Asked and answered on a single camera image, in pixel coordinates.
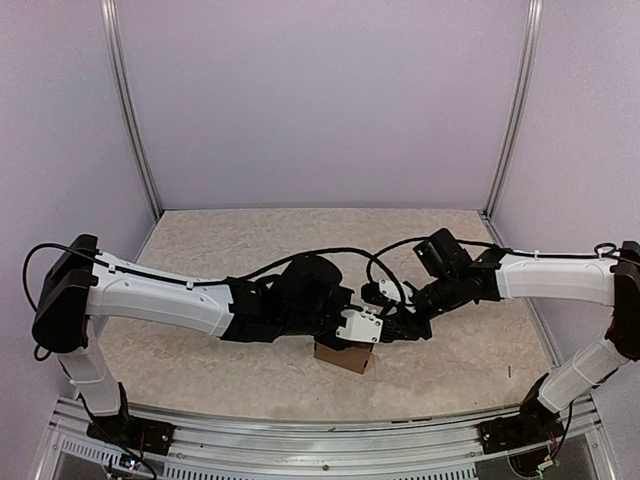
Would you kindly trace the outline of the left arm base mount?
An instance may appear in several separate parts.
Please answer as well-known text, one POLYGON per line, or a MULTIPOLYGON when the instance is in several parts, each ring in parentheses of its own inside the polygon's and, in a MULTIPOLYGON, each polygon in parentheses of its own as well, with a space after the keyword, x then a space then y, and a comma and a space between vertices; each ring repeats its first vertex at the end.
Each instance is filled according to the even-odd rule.
POLYGON ((142 453, 167 456, 176 426, 139 417, 97 417, 87 428, 90 438, 142 453))

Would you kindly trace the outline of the brown cardboard box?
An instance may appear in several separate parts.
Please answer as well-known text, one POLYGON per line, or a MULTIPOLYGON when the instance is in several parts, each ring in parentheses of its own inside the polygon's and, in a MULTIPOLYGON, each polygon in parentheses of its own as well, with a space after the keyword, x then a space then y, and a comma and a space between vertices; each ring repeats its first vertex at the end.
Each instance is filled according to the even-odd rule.
POLYGON ((356 343, 337 351, 315 343, 314 358, 344 370, 364 374, 373 354, 373 344, 356 343))

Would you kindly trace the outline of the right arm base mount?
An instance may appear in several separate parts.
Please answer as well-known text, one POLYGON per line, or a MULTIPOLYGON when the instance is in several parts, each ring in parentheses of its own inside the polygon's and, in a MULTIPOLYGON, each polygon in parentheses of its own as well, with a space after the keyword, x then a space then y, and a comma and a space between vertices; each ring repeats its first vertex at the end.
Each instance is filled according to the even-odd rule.
POLYGON ((558 416, 542 418, 518 414, 497 417, 477 426, 484 454, 493 454, 560 439, 564 427, 558 416))

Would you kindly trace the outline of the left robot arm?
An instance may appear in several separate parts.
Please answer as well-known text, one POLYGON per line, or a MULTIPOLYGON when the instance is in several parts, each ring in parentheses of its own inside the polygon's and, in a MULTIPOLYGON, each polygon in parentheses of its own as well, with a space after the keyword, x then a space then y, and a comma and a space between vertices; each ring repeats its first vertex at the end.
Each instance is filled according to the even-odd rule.
POLYGON ((353 296, 338 267, 312 253, 283 260, 279 274, 205 281, 129 264, 99 250, 89 234, 49 247, 61 255, 39 296, 26 297, 35 313, 32 336, 37 349, 58 358, 92 421, 121 445, 133 443, 140 424, 97 346, 91 318, 132 318, 239 343, 334 340, 353 296))

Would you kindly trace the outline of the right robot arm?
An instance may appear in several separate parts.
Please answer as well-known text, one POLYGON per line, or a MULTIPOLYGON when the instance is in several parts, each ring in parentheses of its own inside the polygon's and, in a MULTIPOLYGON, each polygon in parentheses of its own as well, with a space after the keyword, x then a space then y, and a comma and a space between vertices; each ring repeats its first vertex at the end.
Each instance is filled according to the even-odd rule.
POLYGON ((518 442, 535 442, 576 398, 638 361, 638 243, 603 243, 591 254, 542 254, 482 244, 481 254, 472 257, 470 242, 442 228, 413 244, 433 280, 421 289, 402 288, 391 279, 375 282, 375 292, 399 309, 398 319, 384 330, 386 340, 418 337, 433 318, 482 301, 551 298, 611 308, 606 331, 530 389, 511 423, 518 442))

